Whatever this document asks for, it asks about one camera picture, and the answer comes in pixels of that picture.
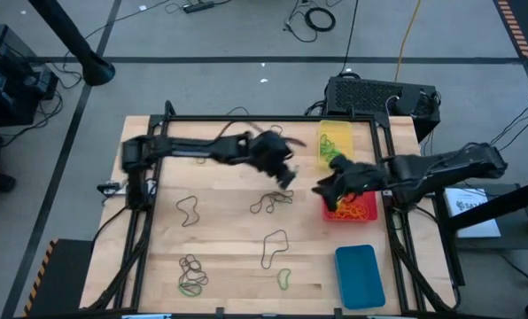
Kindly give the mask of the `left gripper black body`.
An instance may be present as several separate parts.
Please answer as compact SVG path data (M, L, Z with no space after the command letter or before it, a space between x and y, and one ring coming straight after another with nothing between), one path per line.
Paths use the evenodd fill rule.
M267 130L248 143L247 163L267 174L285 174L290 171L285 164L291 149L276 132Z

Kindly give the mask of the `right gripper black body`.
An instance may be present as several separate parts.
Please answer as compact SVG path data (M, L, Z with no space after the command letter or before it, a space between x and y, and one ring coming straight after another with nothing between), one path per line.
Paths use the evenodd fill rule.
M389 180L388 173L378 165L352 162L344 155L338 155L330 162L333 170L332 184L337 196L348 193L361 195L365 191L379 191Z

